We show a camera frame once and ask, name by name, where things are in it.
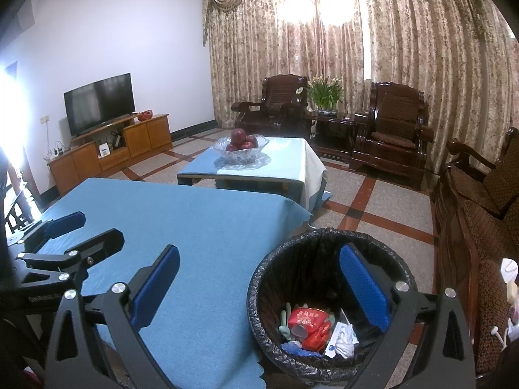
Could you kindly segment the red plastic bag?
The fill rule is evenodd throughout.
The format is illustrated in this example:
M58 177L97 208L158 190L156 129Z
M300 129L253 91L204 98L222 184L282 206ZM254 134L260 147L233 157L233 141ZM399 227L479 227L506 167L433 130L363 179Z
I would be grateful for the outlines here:
M315 332L302 341L303 349L313 352L322 352L332 334L332 324L325 321Z

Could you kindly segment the red paper cup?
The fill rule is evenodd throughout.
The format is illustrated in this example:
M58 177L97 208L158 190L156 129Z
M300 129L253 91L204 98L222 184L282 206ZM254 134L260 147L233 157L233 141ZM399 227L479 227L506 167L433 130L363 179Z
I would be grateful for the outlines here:
M288 326L293 336L306 339L314 334L326 321L328 314L325 311L310 307L298 307L288 318Z

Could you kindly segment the blue plastic bag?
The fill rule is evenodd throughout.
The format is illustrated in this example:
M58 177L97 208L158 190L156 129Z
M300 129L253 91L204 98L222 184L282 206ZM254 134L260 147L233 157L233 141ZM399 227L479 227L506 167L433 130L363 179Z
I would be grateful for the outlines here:
M282 344L282 349L286 354L297 357L316 357L321 358L319 352L304 349L302 344L298 341L289 341Z

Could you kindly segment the green rubber glove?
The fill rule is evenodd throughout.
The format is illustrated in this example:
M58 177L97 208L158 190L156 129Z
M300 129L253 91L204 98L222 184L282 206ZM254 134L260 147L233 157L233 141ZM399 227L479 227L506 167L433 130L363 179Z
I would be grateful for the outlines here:
M294 325L295 333L289 326L289 317L292 314L292 307L289 302L285 304L284 309L280 313L279 333L286 342L303 341L308 337L308 332L303 325Z

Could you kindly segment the black lined trash bin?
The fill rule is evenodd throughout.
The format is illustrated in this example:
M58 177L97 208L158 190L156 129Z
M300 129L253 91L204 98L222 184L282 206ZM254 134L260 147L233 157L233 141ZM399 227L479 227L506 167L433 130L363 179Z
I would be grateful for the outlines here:
M411 288L416 282L395 251L368 234L319 228L292 237L272 250L252 275L247 293L247 316L262 351L262 378L270 388L299 388L313 384L348 384L361 369L381 332L369 324L344 278L339 255L352 244L372 265L394 282ZM360 342L349 359L300 357L287 354L279 331L286 306L308 305L327 313L344 312Z

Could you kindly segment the blue tablecloth near table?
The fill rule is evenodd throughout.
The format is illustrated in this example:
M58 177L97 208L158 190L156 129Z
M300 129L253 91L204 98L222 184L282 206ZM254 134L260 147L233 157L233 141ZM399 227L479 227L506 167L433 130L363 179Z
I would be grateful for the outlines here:
M260 261L310 213L267 193L90 178L44 213L82 213L50 241L67 255L114 231L119 251L66 291L47 354L48 388L115 388L114 348L138 388L261 388L246 293Z

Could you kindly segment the wooden tv cabinet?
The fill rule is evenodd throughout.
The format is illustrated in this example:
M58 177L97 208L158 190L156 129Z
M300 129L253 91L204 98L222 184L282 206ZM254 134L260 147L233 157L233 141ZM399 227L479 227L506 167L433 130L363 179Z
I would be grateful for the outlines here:
M103 156L102 144L94 139L102 132L119 129L120 145L109 148ZM127 115L100 126L71 141L74 146L50 160L47 165L59 195L63 196L91 177L109 177L173 147L168 116L158 114L139 121L136 114Z

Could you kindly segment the white plastic bag on sofa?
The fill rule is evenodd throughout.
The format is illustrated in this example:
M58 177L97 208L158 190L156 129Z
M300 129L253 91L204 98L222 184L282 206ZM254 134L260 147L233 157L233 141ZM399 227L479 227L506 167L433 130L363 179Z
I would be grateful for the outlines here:
M504 257L501 261L501 277L506 285L506 299L509 306L508 324L504 328L503 335L499 327L494 326L490 332L495 336L504 350L508 344L518 339L518 263L511 258Z

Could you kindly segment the long wooden sofa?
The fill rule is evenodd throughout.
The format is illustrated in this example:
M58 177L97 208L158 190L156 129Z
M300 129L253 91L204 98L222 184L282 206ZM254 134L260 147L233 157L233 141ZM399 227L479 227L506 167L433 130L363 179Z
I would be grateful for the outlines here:
M447 149L453 159L433 191L436 287L456 291L476 373L486 375L496 369L502 350L491 330L508 324L501 262L518 258L518 130L512 127L505 134L495 162L458 140Z

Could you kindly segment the glass fruit bowl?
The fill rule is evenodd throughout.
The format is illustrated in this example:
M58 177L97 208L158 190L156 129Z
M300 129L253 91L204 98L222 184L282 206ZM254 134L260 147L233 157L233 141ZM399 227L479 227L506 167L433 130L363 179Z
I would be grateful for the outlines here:
M231 144L231 138L230 137L223 137L216 141L211 148L215 150L219 154L219 156L223 159L224 162L230 163L230 164L249 164L252 162L255 162L260 154L262 153L262 150L265 146L267 146L267 143L269 140L267 137L263 135L253 135L253 137L256 139L258 145L255 147L248 147L248 148L237 148L236 150L229 151L227 150L227 146Z

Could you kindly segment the red apples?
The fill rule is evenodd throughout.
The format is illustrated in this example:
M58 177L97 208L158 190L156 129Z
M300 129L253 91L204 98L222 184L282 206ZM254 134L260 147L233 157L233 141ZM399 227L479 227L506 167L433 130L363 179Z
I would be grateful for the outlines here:
M226 146L226 150L234 152L237 150L246 150L258 147L258 141L255 135L248 135L242 128L235 128L231 132L230 143Z

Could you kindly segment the coffee table blue cloth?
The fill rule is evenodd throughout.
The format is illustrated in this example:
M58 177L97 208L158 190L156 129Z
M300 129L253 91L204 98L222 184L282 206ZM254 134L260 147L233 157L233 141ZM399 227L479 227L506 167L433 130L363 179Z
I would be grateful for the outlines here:
M249 164L226 163L210 147L177 174L177 182L192 185L214 179L232 188L247 181L261 187L274 183L309 212L322 207L332 194L326 189L327 169L310 144L304 138L267 139L259 158Z

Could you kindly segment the dark wooden side table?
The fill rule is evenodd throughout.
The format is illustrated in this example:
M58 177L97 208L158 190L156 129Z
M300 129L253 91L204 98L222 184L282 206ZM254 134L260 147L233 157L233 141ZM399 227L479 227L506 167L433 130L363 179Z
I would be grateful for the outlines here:
M319 155L349 163L356 142L356 123L350 118L305 114L307 141Z

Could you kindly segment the potted green plant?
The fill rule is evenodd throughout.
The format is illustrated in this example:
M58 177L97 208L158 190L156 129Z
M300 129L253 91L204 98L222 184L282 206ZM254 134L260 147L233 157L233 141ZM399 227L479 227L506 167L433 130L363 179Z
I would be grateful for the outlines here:
M312 77L307 92L315 112L337 114L339 104L343 103L343 83L337 77Z

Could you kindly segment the floral beige curtains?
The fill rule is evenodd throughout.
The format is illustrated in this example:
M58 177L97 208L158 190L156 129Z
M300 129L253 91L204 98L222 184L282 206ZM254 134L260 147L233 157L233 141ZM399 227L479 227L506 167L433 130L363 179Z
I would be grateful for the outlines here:
M428 166L460 140L495 160L518 123L518 40L493 0L203 0L215 118L258 98L265 77L341 83L346 116L377 82L424 93L435 132Z

